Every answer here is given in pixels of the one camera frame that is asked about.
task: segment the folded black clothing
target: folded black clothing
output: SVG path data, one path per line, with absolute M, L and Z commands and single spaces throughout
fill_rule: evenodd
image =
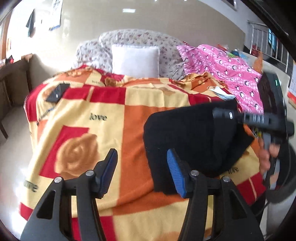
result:
M 253 141 L 234 119 L 213 118 L 215 107 L 237 110 L 236 100 L 199 104 L 157 112 L 144 125 L 146 156 L 154 190 L 175 194 L 167 150 L 208 177 L 230 169 Z

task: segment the pink penguin print fabric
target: pink penguin print fabric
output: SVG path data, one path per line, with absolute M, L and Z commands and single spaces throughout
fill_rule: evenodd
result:
M 227 54 L 210 45 L 179 45 L 177 49 L 184 61 L 186 74 L 209 72 L 227 84 L 229 92 L 236 96 L 243 111 L 263 113 L 257 83 L 261 74 L 254 71 L 241 58 L 229 58 Z

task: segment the floral fabric cover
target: floral fabric cover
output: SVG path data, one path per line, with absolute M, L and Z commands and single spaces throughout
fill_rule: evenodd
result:
M 241 108 L 252 113 L 263 113 L 257 83 L 261 74 L 254 71 L 241 58 L 229 58 L 226 53 L 213 46 L 177 46 L 183 60 L 186 74 L 209 72 L 216 79 L 225 82 L 230 93 L 235 95 Z
M 160 48 L 160 77 L 180 80 L 185 77 L 183 60 L 176 48 L 184 43 L 169 35 L 140 29 L 122 29 L 101 34 L 98 39 L 80 44 L 76 51 L 74 67 L 89 65 L 112 72 L 113 44 L 158 46 Z

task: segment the silver screw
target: silver screw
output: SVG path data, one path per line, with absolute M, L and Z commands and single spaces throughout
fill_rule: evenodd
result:
M 56 177 L 56 178 L 54 179 L 54 182 L 55 182 L 55 183 L 60 183 L 60 182 L 61 182 L 61 180 L 62 180 L 62 178 L 61 178 L 61 177 Z
M 190 172 L 190 174 L 191 174 L 192 176 L 198 176 L 198 175 L 199 175 L 199 172 L 198 172 L 197 170 L 192 170 L 192 171 Z
M 222 177 L 222 179 L 223 179 L 223 181 L 226 182 L 226 183 L 228 183 L 228 182 L 231 181 L 230 177 L 228 177 L 228 176 L 224 176 L 224 177 Z
M 94 174 L 93 170 L 88 170 L 85 175 L 87 175 L 88 177 L 92 176 Z

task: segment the wooden desk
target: wooden desk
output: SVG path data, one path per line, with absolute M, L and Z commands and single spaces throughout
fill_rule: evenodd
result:
M 31 92 L 32 91 L 32 83 L 31 83 L 30 65 L 29 65 L 30 57 L 29 58 L 22 58 L 21 60 L 16 61 L 13 64 L 8 64 L 8 65 L 2 66 L 0 68 L 0 82 L 3 82 L 8 75 L 16 72 L 17 70 L 25 71 L 26 77 L 27 77 L 28 89 L 29 89 L 29 92 Z M 9 92 L 9 89 L 6 89 L 6 92 L 7 92 L 7 97 L 9 99 L 10 105 L 13 106 L 13 101 L 12 101 L 11 93 Z M 1 130 L 2 134 L 4 135 L 4 137 L 7 139 L 8 135 L 1 123 L 1 120 L 0 120 L 0 130 Z

